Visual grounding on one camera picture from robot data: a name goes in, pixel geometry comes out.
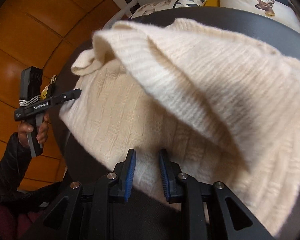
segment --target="black jacket sleeve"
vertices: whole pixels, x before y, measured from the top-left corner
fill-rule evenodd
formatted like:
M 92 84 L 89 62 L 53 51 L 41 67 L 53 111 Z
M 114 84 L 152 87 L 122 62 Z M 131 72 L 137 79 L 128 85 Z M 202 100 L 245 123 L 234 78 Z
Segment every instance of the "black jacket sleeve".
M 31 161 L 29 148 L 24 148 L 13 133 L 7 143 L 7 148 L 0 161 L 0 202 L 17 194 L 26 170 Z

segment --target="geometric pattern pillow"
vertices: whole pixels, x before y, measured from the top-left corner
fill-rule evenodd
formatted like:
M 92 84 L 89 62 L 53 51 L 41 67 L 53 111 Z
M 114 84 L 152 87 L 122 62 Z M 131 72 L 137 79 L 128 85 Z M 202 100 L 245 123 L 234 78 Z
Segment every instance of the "geometric pattern pillow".
M 165 0 L 161 2 L 147 3 L 138 8 L 138 10 L 131 15 L 130 19 L 172 8 L 204 6 L 206 1 L 207 0 Z

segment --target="black handle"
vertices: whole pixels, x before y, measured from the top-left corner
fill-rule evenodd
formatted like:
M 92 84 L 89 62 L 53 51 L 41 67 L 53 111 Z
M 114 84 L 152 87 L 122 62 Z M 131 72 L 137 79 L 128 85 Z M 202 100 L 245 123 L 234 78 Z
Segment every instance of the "black handle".
M 39 144 L 37 140 L 38 129 L 37 129 L 36 117 L 28 118 L 26 119 L 26 122 L 33 126 L 33 131 L 27 132 L 27 137 L 28 137 L 28 143 L 31 151 L 31 157 L 34 158 L 41 155 L 43 152 L 42 146 Z

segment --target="decorative pillow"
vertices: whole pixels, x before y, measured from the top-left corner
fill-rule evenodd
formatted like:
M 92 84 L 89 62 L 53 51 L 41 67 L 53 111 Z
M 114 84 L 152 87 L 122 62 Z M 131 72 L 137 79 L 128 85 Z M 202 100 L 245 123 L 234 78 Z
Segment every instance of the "decorative pillow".
M 162 2 L 147 3 L 136 10 L 130 18 L 133 19 L 172 8 L 204 6 L 206 1 L 207 0 L 165 0 Z
M 220 0 L 220 6 L 263 15 L 300 33 L 300 22 L 293 10 L 275 0 Z

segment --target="dark tabletop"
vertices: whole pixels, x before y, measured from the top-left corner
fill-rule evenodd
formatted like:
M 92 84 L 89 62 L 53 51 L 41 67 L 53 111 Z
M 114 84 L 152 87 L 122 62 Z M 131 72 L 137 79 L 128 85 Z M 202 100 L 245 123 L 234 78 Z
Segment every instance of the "dark tabletop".
M 300 60 L 300 34 L 267 17 L 245 11 L 218 8 L 176 8 L 155 12 L 133 21 L 167 26 L 175 18 L 190 18 L 205 25 L 246 34 L 277 48 L 282 54 Z M 55 94 L 71 90 L 78 80 L 70 67 L 83 50 L 91 48 L 91 41 L 78 47 L 63 67 L 56 82 Z M 108 171 L 91 157 L 59 119 L 60 107 L 50 110 L 50 119 L 56 141 L 64 154 L 73 180 L 85 184 L 93 182 Z M 114 207 L 115 238 L 118 239 L 181 239 L 180 213 L 133 189 L 127 204 Z M 296 205 L 282 229 L 280 240 L 297 239 L 300 234 L 300 194 Z

